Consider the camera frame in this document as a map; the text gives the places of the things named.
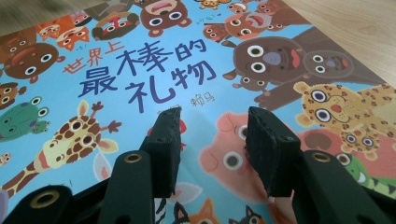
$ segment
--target cartoon pig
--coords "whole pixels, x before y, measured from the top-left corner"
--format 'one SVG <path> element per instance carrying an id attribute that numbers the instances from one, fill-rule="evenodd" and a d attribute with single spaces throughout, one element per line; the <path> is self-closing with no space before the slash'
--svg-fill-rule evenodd
<path id="1" fill-rule="evenodd" d="M 200 153 L 202 169 L 242 200 L 264 203 L 267 198 L 264 185 L 246 157 L 248 113 L 226 112 L 219 117 L 217 128 L 212 144 Z"/>

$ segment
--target wooden table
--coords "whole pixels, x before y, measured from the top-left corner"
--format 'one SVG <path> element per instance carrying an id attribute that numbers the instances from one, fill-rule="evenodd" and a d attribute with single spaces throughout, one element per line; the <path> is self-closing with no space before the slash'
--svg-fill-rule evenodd
<path id="1" fill-rule="evenodd" d="M 284 1 L 396 87 L 395 0 Z M 105 0 L 1 0 L 0 35 L 102 2 Z"/>

